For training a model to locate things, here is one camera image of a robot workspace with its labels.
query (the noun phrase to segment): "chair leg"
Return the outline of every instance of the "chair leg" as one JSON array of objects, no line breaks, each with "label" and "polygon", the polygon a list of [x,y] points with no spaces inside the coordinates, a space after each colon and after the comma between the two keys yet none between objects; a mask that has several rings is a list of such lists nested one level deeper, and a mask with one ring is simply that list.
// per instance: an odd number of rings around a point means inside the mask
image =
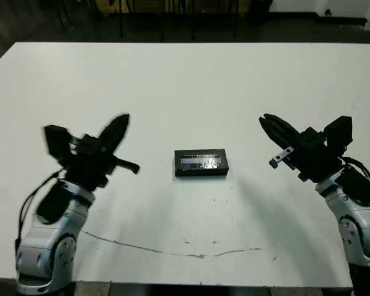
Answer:
[{"label": "chair leg", "polygon": [[129,0],[125,0],[125,2],[126,2],[126,6],[127,6],[127,8],[128,8],[128,13],[131,13]]},{"label": "chair leg", "polygon": [[118,1],[118,5],[119,5],[119,35],[120,38],[123,38],[122,0]]},{"label": "chair leg", "polygon": [[195,0],[192,0],[192,40],[195,40]]},{"label": "chair leg", "polygon": [[66,4],[65,4],[65,0],[62,0],[62,7],[63,7],[63,12],[64,12],[64,15],[66,16],[66,19],[69,23],[72,23],[72,21],[70,20],[70,17],[68,17],[68,13],[67,13],[67,8],[66,8]]},{"label": "chair leg", "polygon": [[234,16],[234,32],[233,37],[237,38],[237,21],[239,18],[239,2],[240,0],[236,0],[236,14]]},{"label": "chair leg", "polygon": [[230,0],[229,6],[228,6],[228,13],[232,11],[232,6],[233,6],[233,0]]},{"label": "chair leg", "polygon": [[94,23],[94,7],[93,7],[94,0],[86,0],[86,8],[88,10],[89,17],[91,18],[92,28],[93,30],[96,29],[96,25]]},{"label": "chair leg", "polygon": [[165,21],[166,21],[166,18],[165,18],[165,12],[166,12],[166,0],[163,0],[163,8],[162,8],[162,21],[161,21],[161,24],[162,24],[162,28],[161,28],[161,32],[160,32],[160,41],[161,42],[164,42],[165,40]]},{"label": "chair leg", "polygon": [[66,32],[62,17],[60,16],[59,0],[55,0],[55,8],[56,8],[56,13],[57,13],[57,18],[59,19],[60,25],[62,26],[62,30],[63,32]]}]

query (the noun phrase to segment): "white table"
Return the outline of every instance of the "white table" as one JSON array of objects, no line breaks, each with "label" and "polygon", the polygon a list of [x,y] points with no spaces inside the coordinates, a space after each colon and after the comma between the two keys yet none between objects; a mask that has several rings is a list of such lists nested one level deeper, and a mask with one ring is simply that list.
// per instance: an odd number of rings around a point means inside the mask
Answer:
[{"label": "white table", "polygon": [[[268,165],[280,149],[258,117],[302,131],[351,115],[347,154],[370,169],[364,44],[16,43],[0,60],[0,278],[16,275],[23,199],[58,168],[41,127],[95,135],[125,111],[117,156],[141,171],[96,192],[75,280],[351,286],[333,214],[311,182]],[[175,149],[215,148],[226,179],[174,177]]]}]

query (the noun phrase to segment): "crack on table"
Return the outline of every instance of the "crack on table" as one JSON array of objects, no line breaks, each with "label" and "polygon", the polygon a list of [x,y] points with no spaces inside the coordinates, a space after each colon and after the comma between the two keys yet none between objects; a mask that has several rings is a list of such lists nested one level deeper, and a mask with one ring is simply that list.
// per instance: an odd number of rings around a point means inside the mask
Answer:
[{"label": "crack on table", "polygon": [[104,241],[104,242],[110,242],[110,243],[116,244],[116,245],[121,245],[121,246],[124,246],[124,247],[131,247],[131,248],[135,248],[135,249],[139,249],[139,250],[144,250],[144,251],[149,251],[149,252],[154,252],[154,253],[159,253],[159,254],[164,254],[164,255],[172,255],[172,256],[179,256],[179,257],[194,257],[194,258],[197,258],[197,259],[204,259],[205,257],[220,257],[220,256],[231,254],[231,253],[238,253],[238,252],[245,252],[245,251],[261,250],[261,248],[246,248],[246,249],[229,250],[229,251],[226,251],[226,252],[217,253],[217,254],[210,254],[210,255],[209,254],[199,254],[198,255],[198,254],[174,253],[174,252],[164,252],[162,250],[142,247],[140,245],[127,244],[127,243],[124,243],[124,242],[118,242],[116,240],[106,239],[104,237],[97,236],[93,233],[90,233],[90,232],[87,232],[87,231],[84,231],[84,230],[81,230],[81,232],[83,232],[83,233],[87,234],[88,236],[91,236],[95,239],[99,239],[99,240]]}]

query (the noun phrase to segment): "floor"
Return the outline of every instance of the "floor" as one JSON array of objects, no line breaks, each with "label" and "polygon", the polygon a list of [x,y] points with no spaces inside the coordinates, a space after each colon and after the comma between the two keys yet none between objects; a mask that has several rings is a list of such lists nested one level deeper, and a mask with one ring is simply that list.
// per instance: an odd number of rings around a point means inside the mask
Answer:
[{"label": "floor", "polygon": [[[91,15],[85,0],[65,0],[68,16],[60,14],[55,0],[0,0],[0,57],[16,41],[79,42],[334,42],[370,43],[370,33],[361,25],[326,23],[310,15],[273,15],[262,25],[251,25],[244,16],[199,14],[126,15],[123,37],[117,15]],[[175,286],[110,285],[80,283],[70,295],[173,295]],[[181,288],[184,294],[216,295],[322,295],[320,289],[251,289],[214,287]],[[0,295],[15,295],[14,280],[0,279]]]}]

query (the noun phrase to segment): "metal bracket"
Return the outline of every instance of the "metal bracket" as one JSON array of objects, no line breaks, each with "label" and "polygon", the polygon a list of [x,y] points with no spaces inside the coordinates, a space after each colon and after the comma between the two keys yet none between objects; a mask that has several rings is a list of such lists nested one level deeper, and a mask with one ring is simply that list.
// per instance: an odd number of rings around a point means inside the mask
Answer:
[{"label": "metal bracket", "polygon": [[283,150],[280,154],[274,156],[270,161],[269,161],[269,164],[271,165],[271,167],[273,168],[277,168],[278,167],[278,163],[280,163],[281,161],[283,161],[285,158],[288,157],[288,155],[290,155],[295,149],[293,149],[291,146],[289,146],[288,148],[286,148],[285,150]]}]

